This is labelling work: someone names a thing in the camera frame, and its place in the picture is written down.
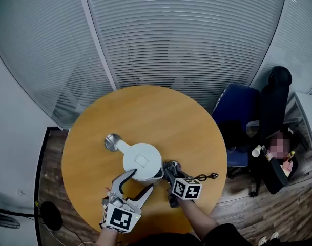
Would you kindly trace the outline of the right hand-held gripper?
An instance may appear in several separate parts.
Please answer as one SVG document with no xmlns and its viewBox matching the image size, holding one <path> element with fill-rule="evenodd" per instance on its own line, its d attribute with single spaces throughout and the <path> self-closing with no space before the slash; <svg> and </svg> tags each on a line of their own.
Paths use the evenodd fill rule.
<svg viewBox="0 0 312 246">
<path fill-rule="evenodd" d="M 197 179 L 184 172 L 180 166 L 175 167 L 172 164 L 164 164 L 163 171 L 163 179 L 170 185 L 167 191 L 171 208 L 179 207 L 178 198 L 181 200 L 199 199 L 202 184 Z"/>
</svg>

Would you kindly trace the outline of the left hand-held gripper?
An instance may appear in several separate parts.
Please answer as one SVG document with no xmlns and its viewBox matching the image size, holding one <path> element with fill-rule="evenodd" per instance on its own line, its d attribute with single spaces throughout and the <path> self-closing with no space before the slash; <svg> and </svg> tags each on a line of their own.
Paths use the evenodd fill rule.
<svg viewBox="0 0 312 246">
<path fill-rule="evenodd" d="M 107 197 L 102 200 L 104 208 L 100 222 L 101 229 L 107 228 L 118 233 L 129 233 L 141 218 L 144 203 L 154 190 L 154 185 L 146 186 L 134 198 L 123 198 L 122 186 L 136 173 L 135 169 L 129 170 L 112 181 Z"/>
</svg>

